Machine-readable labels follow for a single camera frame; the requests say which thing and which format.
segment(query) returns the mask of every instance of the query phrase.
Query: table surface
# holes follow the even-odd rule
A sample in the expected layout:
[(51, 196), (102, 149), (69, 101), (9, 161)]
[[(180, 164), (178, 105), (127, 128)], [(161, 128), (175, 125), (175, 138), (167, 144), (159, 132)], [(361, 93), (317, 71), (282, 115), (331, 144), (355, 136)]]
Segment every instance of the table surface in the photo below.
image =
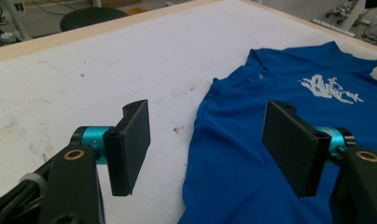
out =
[[(69, 142), (79, 126), (114, 126), (148, 99), (152, 142), (133, 195), (112, 197), (107, 223), (176, 223), (184, 211), (193, 122), (214, 77), (250, 49), (321, 45), (377, 59), (377, 48), (240, 0), (199, 0), (0, 48), (0, 196)], [(372, 74), (377, 78), (377, 68)]]

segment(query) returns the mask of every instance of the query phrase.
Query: floor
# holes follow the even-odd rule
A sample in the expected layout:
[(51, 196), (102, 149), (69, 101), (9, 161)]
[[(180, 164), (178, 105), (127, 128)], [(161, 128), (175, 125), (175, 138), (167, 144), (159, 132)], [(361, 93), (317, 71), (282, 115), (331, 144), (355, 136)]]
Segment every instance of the floor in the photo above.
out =
[[(49, 1), (49, 3), (42, 4), (40, 6), (26, 4), (25, 10), (21, 12), (21, 21), (25, 25), (29, 35), (34, 38), (59, 33), (61, 31), (59, 21), (63, 15), (78, 8), (91, 6), (85, 0), (66, 0), (65, 2), (60, 2), (58, 4), (52, 3), (52, 0), (47, 1)], [(140, 6), (153, 10), (166, 7), (170, 3), (180, 4), (185, 1), (187, 0), (142, 0), (139, 4), (118, 7), (118, 9), (125, 11), (127, 9)], [(327, 12), (331, 11), (336, 6), (342, 5), (342, 3), (347, 4), (347, 1), (345, 0), (262, 0), (261, 2), (265, 6), (275, 8), (307, 21), (311, 21), (312, 19), (326, 21), (329, 19), (325, 16)], [(17, 28), (8, 15), (2, 0), (0, 0), (0, 6), (4, 8), (3, 16), (5, 17), (5, 24), (1, 27), (1, 30), (4, 32), (13, 33), (17, 30)], [(362, 38), (363, 32), (369, 32), (370, 29), (377, 29), (377, 8), (367, 10), (366, 13), (363, 14), (362, 20), (370, 21), (371, 25), (368, 26), (359, 24), (351, 29), (351, 32), (355, 32), (357, 34), (357, 38)]]

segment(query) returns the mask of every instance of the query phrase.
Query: chair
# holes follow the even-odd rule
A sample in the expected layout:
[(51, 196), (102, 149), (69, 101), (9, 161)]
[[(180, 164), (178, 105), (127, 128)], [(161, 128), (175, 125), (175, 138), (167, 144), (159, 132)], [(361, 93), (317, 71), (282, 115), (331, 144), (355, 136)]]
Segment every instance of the chair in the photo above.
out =
[(127, 13), (111, 7), (82, 8), (65, 15), (60, 21), (60, 27), (65, 32), (126, 16)]

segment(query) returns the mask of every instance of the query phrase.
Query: white printed logo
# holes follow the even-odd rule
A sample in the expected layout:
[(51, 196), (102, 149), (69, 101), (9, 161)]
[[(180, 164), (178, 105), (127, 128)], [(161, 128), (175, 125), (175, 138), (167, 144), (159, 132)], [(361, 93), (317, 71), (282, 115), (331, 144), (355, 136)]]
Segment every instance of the white printed logo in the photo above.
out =
[(308, 90), (310, 90), (314, 94), (314, 96), (317, 97), (334, 97), (337, 100), (350, 105), (352, 105), (354, 101), (364, 102), (362, 99), (359, 98), (358, 93), (344, 91), (342, 86), (338, 84), (336, 80), (336, 77), (329, 78), (328, 83), (325, 83), (321, 75), (314, 75), (311, 79), (303, 78), (301, 81), (301, 85), (308, 88)]

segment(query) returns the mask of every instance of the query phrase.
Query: teal cylindrical joint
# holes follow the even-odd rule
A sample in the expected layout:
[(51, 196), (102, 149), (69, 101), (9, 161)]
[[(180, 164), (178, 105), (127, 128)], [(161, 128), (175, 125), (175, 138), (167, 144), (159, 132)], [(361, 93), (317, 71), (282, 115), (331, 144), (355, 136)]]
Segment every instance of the teal cylindrical joint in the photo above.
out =
[(337, 149), (337, 147), (344, 147), (345, 140), (343, 139), (343, 135), (335, 128), (331, 127), (314, 127), (320, 132), (327, 133), (331, 136), (330, 147), (328, 148), (329, 152), (333, 152)]
[(96, 161), (97, 164), (107, 164), (105, 155), (104, 133), (111, 127), (93, 126), (88, 127), (81, 138), (81, 145), (86, 145), (99, 152), (101, 157)]

